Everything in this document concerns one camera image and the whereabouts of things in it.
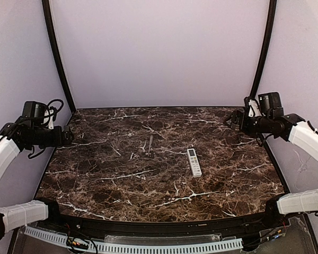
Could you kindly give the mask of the white remote control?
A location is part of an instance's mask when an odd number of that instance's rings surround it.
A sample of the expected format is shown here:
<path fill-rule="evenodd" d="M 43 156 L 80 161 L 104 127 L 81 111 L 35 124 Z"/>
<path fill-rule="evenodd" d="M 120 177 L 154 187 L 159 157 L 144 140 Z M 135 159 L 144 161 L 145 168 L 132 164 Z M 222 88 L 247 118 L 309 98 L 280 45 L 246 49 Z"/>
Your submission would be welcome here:
<path fill-rule="evenodd" d="M 199 164 L 199 160 L 194 148 L 187 149 L 187 155 L 189 159 L 189 164 L 191 168 L 191 172 L 194 178 L 198 178 L 202 176 L 201 167 Z"/>

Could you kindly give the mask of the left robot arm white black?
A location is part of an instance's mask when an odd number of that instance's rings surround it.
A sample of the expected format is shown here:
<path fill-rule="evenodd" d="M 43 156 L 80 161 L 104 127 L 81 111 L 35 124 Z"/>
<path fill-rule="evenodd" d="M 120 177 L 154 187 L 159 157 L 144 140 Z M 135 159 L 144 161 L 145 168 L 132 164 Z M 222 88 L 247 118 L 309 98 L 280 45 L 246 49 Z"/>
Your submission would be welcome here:
<path fill-rule="evenodd" d="M 0 180 L 13 160 L 24 150 L 28 150 L 29 159 L 41 155 L 47 148 L 58 148 L 72 144 L 74 135 L 68 125 L 55 126 L 61 107 L 52 104 L 27 101 L 22 115 L 13 122 L 6 123 L 0 130 Z M 59 221 L 59 205 L 48 198 L 39 198 L 23 204 L 0 207 L 0 241 L 10 231 L 33 222 Z"/>

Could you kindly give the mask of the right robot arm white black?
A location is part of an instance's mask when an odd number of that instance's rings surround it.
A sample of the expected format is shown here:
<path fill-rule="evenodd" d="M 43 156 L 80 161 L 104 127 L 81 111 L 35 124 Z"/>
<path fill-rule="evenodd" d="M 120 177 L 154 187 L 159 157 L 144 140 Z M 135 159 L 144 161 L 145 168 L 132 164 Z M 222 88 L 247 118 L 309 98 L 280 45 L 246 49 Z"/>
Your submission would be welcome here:
<path fill-rule="evenodd" d="M 260 94 L 257 99 L 248 96 L 244 104 L 244 109 L 233 111 L 224 120 L 226 126 L 253 138 L 262 134 L 282 138 L 318 162 L 318 130 L 297 114 L 284 114 L 279 93 Z M 298 213 L 315 213 L 318 216 L 318 188 L 271 198 L 266 202 L 261 222 L 272 227 L 287 216 Z"/>

